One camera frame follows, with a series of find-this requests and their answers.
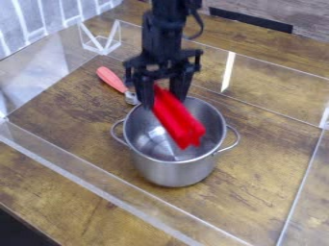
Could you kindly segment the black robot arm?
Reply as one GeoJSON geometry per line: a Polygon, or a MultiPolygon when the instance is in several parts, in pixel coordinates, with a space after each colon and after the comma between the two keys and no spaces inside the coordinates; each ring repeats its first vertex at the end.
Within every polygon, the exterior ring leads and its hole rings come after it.
{"type": "Polygon", "coordinates": [[[135,87],[145,110],[153,106],[153,82],[169,80],[169,92],[183,101],[195,72],[200,71],[200,49],[181,49],[180,41],[202,35],[198,10],[202,0],[151,0],[143,14],[141,53],[123,62],[124,83],[135,87]]]}

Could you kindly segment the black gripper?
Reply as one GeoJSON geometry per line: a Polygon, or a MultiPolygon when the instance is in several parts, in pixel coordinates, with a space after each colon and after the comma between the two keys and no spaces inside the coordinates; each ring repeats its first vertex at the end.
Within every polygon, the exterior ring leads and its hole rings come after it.
{"type": "Polygon", "coordinates": [[[136,95],[145,110],[153,105],[153,79],[169,79],[169,91],[183,101],[191,85],[192,75],[200,71],[200,49],[181,49],[169,58],[156,58],[141,52],[123,62],[124,83],[132,84],[133,77],[136,95]]]}

